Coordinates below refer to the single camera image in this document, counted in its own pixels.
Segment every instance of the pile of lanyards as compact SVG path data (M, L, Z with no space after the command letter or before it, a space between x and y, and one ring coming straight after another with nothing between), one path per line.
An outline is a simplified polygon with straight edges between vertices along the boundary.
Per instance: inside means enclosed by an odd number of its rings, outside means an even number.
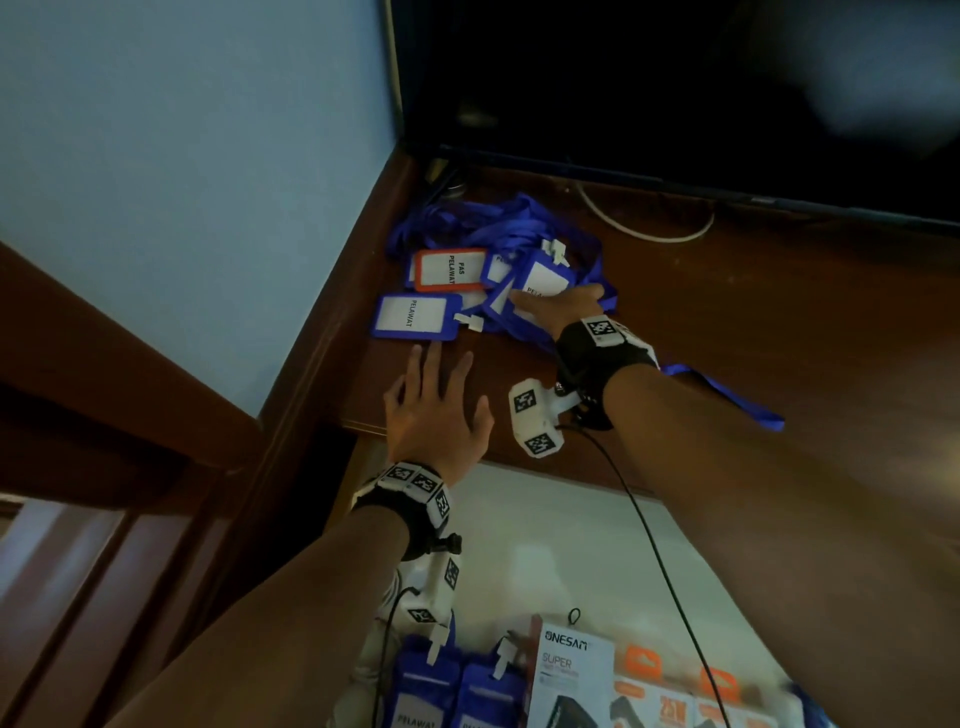
M568 287L600 283L604 311L616 308L616 289L603 275L603 246L595 236L519 193L500 205L456 201L415 209L390 235L387 256L404 263L407 292L381 297L372 335L456 338L461 325L504 331L552 352L550 335L529 314L514 310L513 289L554 296ZM744 400L683 364L761 425L783 429L783 417Z

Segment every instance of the forearm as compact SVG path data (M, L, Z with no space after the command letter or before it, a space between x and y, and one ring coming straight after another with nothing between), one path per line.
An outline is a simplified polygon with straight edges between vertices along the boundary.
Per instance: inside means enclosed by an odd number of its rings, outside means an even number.
M952 555L885 498L651 367L617 373L604 403L647 485L838 724L948 720Z
M407 541L392 511L351 513L231 607L110 728L323 724Z

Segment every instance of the hand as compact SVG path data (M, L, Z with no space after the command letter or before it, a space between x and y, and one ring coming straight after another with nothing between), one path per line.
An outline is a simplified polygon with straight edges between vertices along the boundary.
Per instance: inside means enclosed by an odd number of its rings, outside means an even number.
M407 373L400 375L383 395L387 408L387 457L390 462L412 460L429 465L449 486L459 481L487 451L493 430L490 401L484 395L473 414L473 428L464 417L464 382L473 352L457 362L440 398L440 342L434 341L423 362L422 388L420 353L417 344L410 350ZM403 402L400 402L400 390Z
M556 296L534 296L526 291L511 291L510 300L521 311L532 313L553 340L560 338L564 329L574 322L603 313L598 301L603 297L600 283L567 288Z

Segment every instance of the person's left hand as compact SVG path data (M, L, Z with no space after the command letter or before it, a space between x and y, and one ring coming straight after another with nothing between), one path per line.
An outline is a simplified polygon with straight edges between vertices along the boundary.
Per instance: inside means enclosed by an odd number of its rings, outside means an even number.
M420 344L410 350L407 372L383 395L387 408L387 458L429 465L450 486L463 478L487 451L493 430L490 401L484 395L473 414L473 428L464 416L464 382L473 352L463 355L440 397L440 342L427 350L420 376ZM403 390L403 402L400 390Z

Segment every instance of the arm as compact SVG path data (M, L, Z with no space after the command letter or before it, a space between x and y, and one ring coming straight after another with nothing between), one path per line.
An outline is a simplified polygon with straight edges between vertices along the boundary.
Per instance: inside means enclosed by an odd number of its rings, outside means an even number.
M435 342L421 377L414 347L384 401L389 459L430 465L449 486L487 450L493 418L481 398L472 431L464 419L469 353L439 396L440 353ZM217 619L109 728L324 725L408 539L387 508L350 513Z
M515 303L556 338L600 313L597 295ZM774 657L838 725L955 722L960 565L951 553L894 502L652 367L617 372L604 407Z

